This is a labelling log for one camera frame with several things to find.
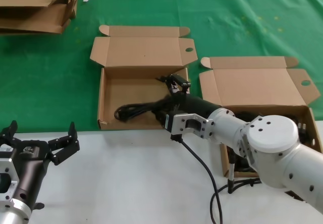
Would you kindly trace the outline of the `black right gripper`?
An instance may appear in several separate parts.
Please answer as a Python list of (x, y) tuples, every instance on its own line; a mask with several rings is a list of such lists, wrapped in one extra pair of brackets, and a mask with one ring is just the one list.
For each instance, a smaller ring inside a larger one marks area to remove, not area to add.
[(165, 84), (171, 95), (171, 102), (167, 104), (166, 111), (175, 111), (179, 113), (197, 114), (204, 118), (208, 118), (211, 113), (221, 108), (220, 105), (211, 103), (204, 99), (191, 94), (176, 94), (181, 91), (189, 93), (191, 83), (178, 74), (170, 75), (170, 79), (166, 79)]

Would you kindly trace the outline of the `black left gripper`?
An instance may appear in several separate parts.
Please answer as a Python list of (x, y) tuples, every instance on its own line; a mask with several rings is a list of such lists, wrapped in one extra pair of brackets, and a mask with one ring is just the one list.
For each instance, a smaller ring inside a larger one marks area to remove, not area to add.
[(34, 206), (51, 161), (59, 165), (80, 150), (74, 122), (70, 123), (67, 136), (47, 142), (40, 140), (14, 139), (18, 129), (15, 120), (1, 131), (0, 144), (12, 146), (13, 163), (18, 174), (19, 183), (13, 198), (27, 206)]

